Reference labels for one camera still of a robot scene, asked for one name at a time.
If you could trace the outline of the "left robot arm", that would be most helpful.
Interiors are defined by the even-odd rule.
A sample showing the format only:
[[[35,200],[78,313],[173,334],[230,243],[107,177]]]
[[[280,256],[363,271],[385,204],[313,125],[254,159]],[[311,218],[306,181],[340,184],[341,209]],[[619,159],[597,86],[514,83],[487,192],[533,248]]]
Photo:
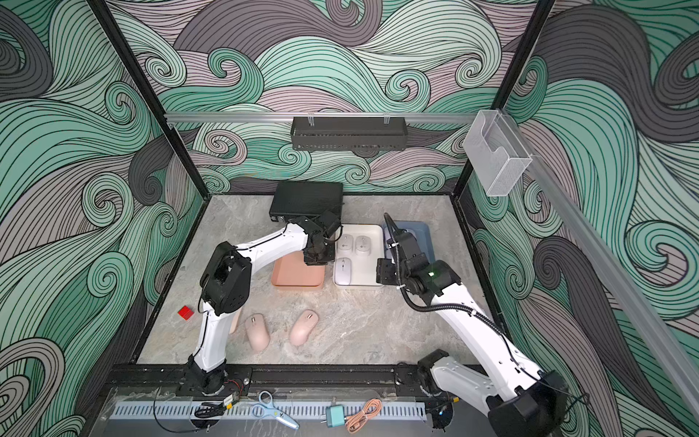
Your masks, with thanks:
[[[200,278],[202,323],[195,351],[187,359],[187,378],[203,395],[218,394],[227,383],[229,331],[249,299],[253,276],[298,251],[309,266],[330,263],[340,230],[340,216],[326,210],[315,217],[287,218],[282,229],[257,240],[218,244]]]

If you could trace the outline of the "white mouse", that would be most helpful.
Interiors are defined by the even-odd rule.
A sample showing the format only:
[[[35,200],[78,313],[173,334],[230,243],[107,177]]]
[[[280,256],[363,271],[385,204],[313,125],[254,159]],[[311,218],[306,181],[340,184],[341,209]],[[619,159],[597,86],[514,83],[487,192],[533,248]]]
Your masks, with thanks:
[[[333,280],[338,286],[351,284],[352,263],[349,258],[339,258],[334,263]]]
[[[354,237],[343,234],[337,242],[337,250],[341,253],[352,253],[354,248]]]
[[[368,236],[358,236],[355,239],[354,250],[358,256],[369,256],[371,254],[371,238]]]

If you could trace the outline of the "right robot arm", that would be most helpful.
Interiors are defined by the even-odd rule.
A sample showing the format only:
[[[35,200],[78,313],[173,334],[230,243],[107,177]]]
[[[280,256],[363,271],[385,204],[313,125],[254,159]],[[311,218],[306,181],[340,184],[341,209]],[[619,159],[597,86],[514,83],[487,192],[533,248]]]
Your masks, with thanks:
[[[482,367],[465,366],[443,350],[418,363],[420,387],[429,396],[450,394],[486,416],[498,436],[549,436],[560,427],[573,398],[564,378],[544,371],[506,337],[443,260],[429,261],[391,215],[389,258],[377,262],[376,280],[395,287],[419,313],[436,313],[458,334]]]

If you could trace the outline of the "pink mouse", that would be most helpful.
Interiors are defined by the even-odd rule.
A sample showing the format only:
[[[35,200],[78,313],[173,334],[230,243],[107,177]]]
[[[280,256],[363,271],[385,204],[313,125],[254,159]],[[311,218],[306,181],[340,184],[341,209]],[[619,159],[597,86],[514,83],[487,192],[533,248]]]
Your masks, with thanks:
[[[238,321],[240,320],[240,314],[241,314],[241,309],[238,309],[233,313],[232,319],[231,319],[231,326],[229,329],[229,333],[233,334],[236,332],[238,329]]]
[[[319,321],[320,317],[316,311],[304,311],[289,332],[289,342],[291,345],[296,347],[304,345],[309,340],[311,333],[315,330]]]
[[[252,314],[245,320],[245,330],[250,347],[256,353],[264,351],[270,342],[269,331],[265,318],[262,314]]]

